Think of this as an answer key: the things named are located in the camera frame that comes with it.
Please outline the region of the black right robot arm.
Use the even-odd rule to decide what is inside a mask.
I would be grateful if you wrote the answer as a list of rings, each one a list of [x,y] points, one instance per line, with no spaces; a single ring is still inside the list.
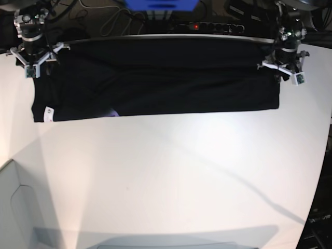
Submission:
[[[58,53],[70,49],[64,42],[52,44],[48,36],[47,24],[59,1],[4,1],[1,9],[13,12],[13,25],[22,43],[5,50],[5,55],[13,55],[24,68],[26,78],[39,78],[44,63],[58,62]]]

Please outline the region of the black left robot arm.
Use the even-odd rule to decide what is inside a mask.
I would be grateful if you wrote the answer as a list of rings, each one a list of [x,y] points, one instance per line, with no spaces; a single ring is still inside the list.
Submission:
[[[331,1],[275,1],[276,34],[271,45],[271,53],[257,65],[257,68],[275,70],[277,76],[291,80],[294,85],[306,82],[302,70],[304,60],[310,54],[298,47],[305,39],[307,29],[301,20],[301,13],[328,7]]]

